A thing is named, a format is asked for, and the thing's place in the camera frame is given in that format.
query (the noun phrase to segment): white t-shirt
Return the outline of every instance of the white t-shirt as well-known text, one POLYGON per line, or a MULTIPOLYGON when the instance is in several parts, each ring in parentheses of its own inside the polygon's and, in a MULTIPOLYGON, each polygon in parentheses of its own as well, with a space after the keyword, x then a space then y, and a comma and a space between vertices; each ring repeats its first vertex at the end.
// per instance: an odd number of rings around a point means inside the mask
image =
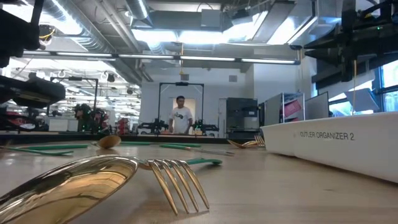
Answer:
POLYGON ((170 114, 170 119, 174 119, 174 133, 183 134, 188 129, 188 120, 192 119, 192 114, 186 107, 176 107, 170 114))

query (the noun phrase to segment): window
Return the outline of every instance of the window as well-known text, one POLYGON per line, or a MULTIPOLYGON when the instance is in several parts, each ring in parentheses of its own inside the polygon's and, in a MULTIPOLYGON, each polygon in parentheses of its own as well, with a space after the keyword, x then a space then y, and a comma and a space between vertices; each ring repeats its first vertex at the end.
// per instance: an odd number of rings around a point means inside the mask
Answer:
POLYGON ((384 111, 398 111, 398 91, 383 94, 384 111))
POLYGON ((384 88, 398 85, 398 60, 382 66, 382 86, 384 88))
MULTIPOLYGON (((351 115, 351 103, 349 101, 342 102, 342 103, 335 103, 329 106, 329 110, 333 113, 333 116, 338 117, 338 116, 349 116, 351 115)), ((367 110, 367 111, 360 111, 360 112, 354 112, 354 115, 358 114, 373 114, 373 110, 367 110)))
MULTIPOLYGON (((373 82, 373 80, 370 80, 370 81, 367 81, 366 83, 360 84, 360 85, 358 85, 358 86, 355 88, 355 90, 362 90, 362 89, 364 89, 364 88, 372 89, 372 82, 373 82)), ((335 101, 335 100, 341 100, 341 99, 344 99, 344 98, 346 98, 346 97, 347 97, 347 96, 346 96, 344 93, 340 93, 339 95, 330 98, 330 99, 329 99, 329 102, 335 101)))

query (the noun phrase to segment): green handle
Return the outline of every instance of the green handle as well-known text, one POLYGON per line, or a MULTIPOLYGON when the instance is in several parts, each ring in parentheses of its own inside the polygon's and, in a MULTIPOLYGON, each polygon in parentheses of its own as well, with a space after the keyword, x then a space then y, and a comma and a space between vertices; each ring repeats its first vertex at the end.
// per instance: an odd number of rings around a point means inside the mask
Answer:
POLYGON ((201 147, 199 144, 171 143, 174 146, 201 147))
POLYGON ((121 142, 122 146, 149 146, 151 142, 121 142))
POLYGON ((13 148, 13 147, 5 147, 5 149, 11 150, 11 151, 17 151, 17 152, 36 153, 36 154, 46 155, 46 156, 64 156, 65 154, 72 154, 73 153, 73 151, 43 152, 43 151, 36 151, 36 150, 30 150, 30 149, 19 149, 19 148, 13 148))
POLYGON ((66 145, 55 145, 55 146, 25 146, 18 147, 19 149, 30 149, 30 150, 54 150, 54 149, 81 149, 87 148, 87 144, 66 144, 66 145))
POLYGON ((186 146, 176 146, 176 145, 172 145, 172 144, 161 144, 161 145, 159 145, 159 147, 165 147, 165 148, 170 148, 170 149, 184 149, 184 150, 187 150, 186 146))
POLYGON ((185 162, 187 162, 188 165, 201 164, 206 162, 211 162, 214 165, 220 165, 223 163, 223 161, 219 159, 204 159, 204 158, 189 159, 185 162))

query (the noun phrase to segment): person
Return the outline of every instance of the person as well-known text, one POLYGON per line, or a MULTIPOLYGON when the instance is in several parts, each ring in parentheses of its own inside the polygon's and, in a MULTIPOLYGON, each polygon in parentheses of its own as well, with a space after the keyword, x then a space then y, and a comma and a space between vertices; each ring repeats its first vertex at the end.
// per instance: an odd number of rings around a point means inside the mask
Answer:
POLYGON ((178 96, 176 101, 178 106, 170 114, 169 131, 173 134, 188 134, 192 125, 191 111, 184 107, 185 98, 183 96, 178 96))

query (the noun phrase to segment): table surface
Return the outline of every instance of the table surface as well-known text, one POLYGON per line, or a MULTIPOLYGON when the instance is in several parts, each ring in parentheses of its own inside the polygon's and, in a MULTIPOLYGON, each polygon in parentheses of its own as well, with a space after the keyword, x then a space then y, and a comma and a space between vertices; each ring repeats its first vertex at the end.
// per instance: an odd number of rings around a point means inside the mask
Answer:
POLYGON ((176 217, 151 171, 139 170, 122 189, 72 223, 398 223, 398 185, 263 149, 234 149, 234 157, 166 149, 159 146, 123 146, 114 151, 94 147, 75 149, 70 157, 29 153, 0 154, 0 194, 66 162, 104 153, 141 159, 223 160, 221 166, 192 165, 210 203, 206 210, 195 194, 200 211, 179 210, 176 217))

